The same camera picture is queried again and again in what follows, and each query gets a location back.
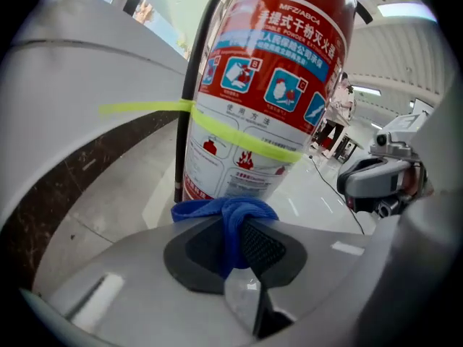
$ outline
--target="black cable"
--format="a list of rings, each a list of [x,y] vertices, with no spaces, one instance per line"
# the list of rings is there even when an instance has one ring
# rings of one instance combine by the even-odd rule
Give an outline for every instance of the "black cable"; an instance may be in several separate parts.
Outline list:
[[[320,175],[321,179],[331,188],[331,190],[333,190],[333,192],[335,192],[342,200],[344,200],[344,198],[331,186],[331,184],[329,182],[327,182],[322,174],[320,173],[320,171],[318,170],[318,167],[317,167],[317,164],[315,163],[315,161],[313,160],[313,156],[309,155],[309,158],[312,160],[313,162],[313,165],[315,166],[315,170],[317,170],[318,174]],[[360,231],[362,232],[363,235],[365,235],[365,232],[363,231],[363,227],[362,225],[360,225],[360,222],[358,221],[358,219],[355,217],[355,214],[352,212],[352,210],[349,208],[349,206],[347,205],[347,202],[346,202],[346,207],[347,209],[349,210],[350,214],[352,215],[352,217],[354,218],[355,222],[357,223],[357,225],[359,226],[360,228]]]
[[[220,0],[209,0],[208,5],[204,9],[196,32],[195,42],[193,43],[191,57],[188,61],[187,73],[185,74],[185,81],[183,83],[182,99],[192,100],[195,94],[197,74],[199,73],[205,42],[208,39],[209,25],[219,2]],[[175,150],[175,203],[182,201],[183,169],[185,165],[185,149],[187,147],[189,122],[190,113],[180,111],[177,126],[177,146]]]

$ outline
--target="ceiling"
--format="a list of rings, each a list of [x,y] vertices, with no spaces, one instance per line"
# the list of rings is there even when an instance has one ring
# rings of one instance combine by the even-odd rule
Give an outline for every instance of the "ceiling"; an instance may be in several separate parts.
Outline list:
[[[381,91],[381,97],[355,92],[356,117],[385,126],[412,109],[419,98],[437,106],[458,65],[438,25],[410,17],[385,18],[378,5],[420,0],[362,0],[373,16],[366,25],[355,19],[345,71],[353,85]]]

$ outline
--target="fire extinguisher label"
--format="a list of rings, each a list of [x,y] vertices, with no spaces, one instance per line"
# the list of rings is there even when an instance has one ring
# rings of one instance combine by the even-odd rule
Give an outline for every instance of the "fire extinguisher label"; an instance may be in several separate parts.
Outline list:
[[[197,109],[269,144],[301,150],[322,119],[345,55],[342,32],[312,4],[236,0],[213,44]],[[265,198],[290,167],[192,122],[184,198]]]

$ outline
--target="person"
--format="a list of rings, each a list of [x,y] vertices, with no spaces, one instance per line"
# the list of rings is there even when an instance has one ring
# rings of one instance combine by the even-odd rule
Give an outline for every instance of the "person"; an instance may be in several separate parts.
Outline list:
[[[326,109],[326,125],[310,146],[314,149],[318,149],[320,144],[322,144],[326,140],[331,131],[333,131],[334,129],[333,140],[331,141],[328,149],[322,153],[325,157],[328,157],[328,153],[330,152],[331,148],[336,143],[336,141],[339,138],[339,135],[341,135],[342,130],[344,129],[343,125],[338,124],[334,121],[336,119],[336,114],[339,113],[339,115],[342,116],[344,119],[349,120],[351,116],[350,111],[353,104],[354,91],[352,89],[352,86],[349,84],[349,77],[347,76],[347,73],[343,72],[341,76],[341,82],[337,86],[336,91],[334,92],[334,95],[331,99],[331,102],[328,105],[328,108]]]

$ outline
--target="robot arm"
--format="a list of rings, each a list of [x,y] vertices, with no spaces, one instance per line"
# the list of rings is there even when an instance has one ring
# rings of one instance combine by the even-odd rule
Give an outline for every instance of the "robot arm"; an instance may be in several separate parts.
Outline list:
[[[376,134],[370,153],[341,167],[337,189],[354,212],[376,211],[381,217],[396,215],[420,195],[425,171],[409,142],[426,119],[426,113],[395,118]],[[410,195],[405,192],[405,176],[417,164],[420,188]]]

